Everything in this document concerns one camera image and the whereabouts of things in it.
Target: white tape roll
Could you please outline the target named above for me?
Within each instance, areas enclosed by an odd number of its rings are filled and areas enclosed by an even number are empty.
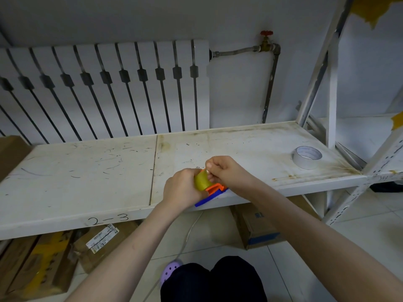
[[[322,153],[310,146],[297,147],[293,152],[293,162],[303,169],[315,169],[321,158]]]

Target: red valve handle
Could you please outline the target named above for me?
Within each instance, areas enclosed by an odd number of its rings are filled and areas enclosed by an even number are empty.
[[[271,30],[262,30],[260,32],[260,35],[262,35],[262,36],[271,36],[271,35],[273,35],[273,32]]]

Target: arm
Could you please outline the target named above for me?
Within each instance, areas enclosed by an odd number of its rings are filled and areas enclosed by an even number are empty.
[[[270,219],[337,301],[401,301],[403,283],[394,274],[231,157],[212,157],[206,167],[210,181],[229,187]]]
[[[163,200],[66,301],[128,301],[171,223],[208,196],[194,188],[200,169],[184,169],[165,183]]]

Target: black pants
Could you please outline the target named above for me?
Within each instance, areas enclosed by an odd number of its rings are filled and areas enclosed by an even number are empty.
[[[209,271],[196,263],[177,268],[161,287],[161,302],[267,302],[256,270],[239,256],[220,259]]]

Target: person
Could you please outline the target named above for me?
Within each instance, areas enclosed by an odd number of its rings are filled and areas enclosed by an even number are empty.
[[[206,168],[210,181],[229,187],[270,219],[337,301],[402,301],[403,283],[394,274],[340,233],[251,175],[231,157],[212,157]],[[67,301],[129,301],[171,223],[207,196],[205,191],[194,188],[194,176],[199,171],[184,169],[169,178],[163,200]],[[177,266],[162,285],[160,294],[162,302],[267,301],[256,271],[238,257],[221,259],[212,271],[194,263]]]

